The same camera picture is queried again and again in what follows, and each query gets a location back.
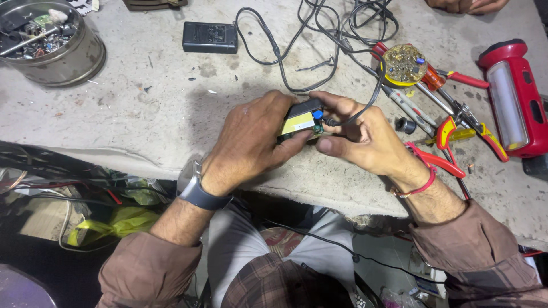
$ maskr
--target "hand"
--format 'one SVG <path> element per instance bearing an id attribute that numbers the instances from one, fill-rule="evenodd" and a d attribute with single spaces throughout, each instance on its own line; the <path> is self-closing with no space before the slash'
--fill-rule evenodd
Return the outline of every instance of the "hand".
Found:
<path id="1" fill-rule="evenodd" d="M 468 14 L 490 14 L 503 9 L 510 0 L 475 0 Z"/>
<path id="2" fill-rule="evenodd" d="M 467 13 L 473 0 L 426 0 L 431 8 L 445 9 L 449 13 Z"/>
<path id="3" fill-rule="evenodd" d="M 310 97 L 322 100 L 324 117 L 333 117 L 339 122 L 345 121 L 364 108 L 363 104 L 344 96 L 324 91 L 312 91 Z M 426 180 L 430 173 L 404 146 L 392 129 L 380 108 L 376 106 L 366 110 L 354 124 L 329 127 L 329 133 L 344 135 L 324 136 L 318 140 L 316 149 L 329 156 L 344 158 L 359 167 L 379 175 L 388 175 L 395 179 L 406 180 L 407 177 L 418 177 L 418 182 Z"/>
<path id="4" fill-rule="evenodd" d="M 214 196 L 226 196 L 242 182 L 297 155 L 312 131 L 299 132 L 280 145 L 276 141 L 289 107 L 298 102 L 272 90 L 232 109 L 217 144 L 202 164 L 202 188 Z"/>

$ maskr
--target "yellow screwdriver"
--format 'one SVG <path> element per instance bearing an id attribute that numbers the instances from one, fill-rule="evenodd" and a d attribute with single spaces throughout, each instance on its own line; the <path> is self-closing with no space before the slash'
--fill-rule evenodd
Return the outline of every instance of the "yellow screwdriver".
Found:
<path id="1" fill-rule="evenodd" d="M 473 128 L 469 129 L 460 129 L 453 132 L 451 137 L 449 137 L 449 141 L 457 141 L 457 140 L 463 140 L 468 139 L 476 136 L 476 131 Z M 434 137 L 434 139 L 422 139 L 415 141 L 415 145 L 431 145 L 436 143 L 437 137 Z"/>

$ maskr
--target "plastic bag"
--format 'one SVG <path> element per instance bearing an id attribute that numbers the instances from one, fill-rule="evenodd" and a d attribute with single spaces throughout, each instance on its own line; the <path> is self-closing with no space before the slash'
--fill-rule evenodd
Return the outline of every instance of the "plastic bag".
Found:
<path id="1" fill-rule="evenodd" d="M 72 246 L 84 246 L 107 235 L 124 237 L 138 231 L 148 231 L 158 220 L 160 215 L 153 211 L 138 207 L 117 208 L 112 213 L 108 224 L 95 220 L 84 220 L 71 230 L 67 243 Z M 86 235 L 86 238 L 78 245 L 79 232 L 84 229 L 91 229 L 97 232 Z"/>
<path id="2" fill-rule="evenodd" d="M 129 179 L 127 181 L 127 187 L 149 187 L 149 183 L 145 179 Z M 135 199 L 135 201 L 137 201 L 137 203 L 142 206 L 154 206 L 160 203 L 160 198 L 158 197 L 158 194 L 152 190 L 127 190 L 125 192 L 125 195 Z"/>
<path id="3" fill-rule="evenodd" d="M 390 291 L 388 288 L 383 288 L 380 294 L 380 299 L 386 308 L 422 308 L 414 298 L 406 292 L 398 294 Z"/>

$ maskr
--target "power adapter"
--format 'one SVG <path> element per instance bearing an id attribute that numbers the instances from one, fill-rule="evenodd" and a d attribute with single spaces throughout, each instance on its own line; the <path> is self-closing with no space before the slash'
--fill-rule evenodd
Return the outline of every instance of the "power adapter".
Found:
<path id="1" fill-rule="evenodd" d="M 213 24 L 185 21 L 182 49 L 187 53 L 236 54 L 238 31 L 236 24 Z"/>

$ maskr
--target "watch strap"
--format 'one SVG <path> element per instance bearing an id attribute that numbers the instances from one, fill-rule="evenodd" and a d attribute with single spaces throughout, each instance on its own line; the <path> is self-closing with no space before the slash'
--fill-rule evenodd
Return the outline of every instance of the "watch strap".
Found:
<path id="1" fill-rule="evenodd" d="M 179 196 L 181 199 L 194 204 L 195 206 L 205 210 L 223 209 L 232 201 L 233 195 L 226 197 L 213 196 L 202 189 L 202 185 L 196 183 L 185 197 Z"/>

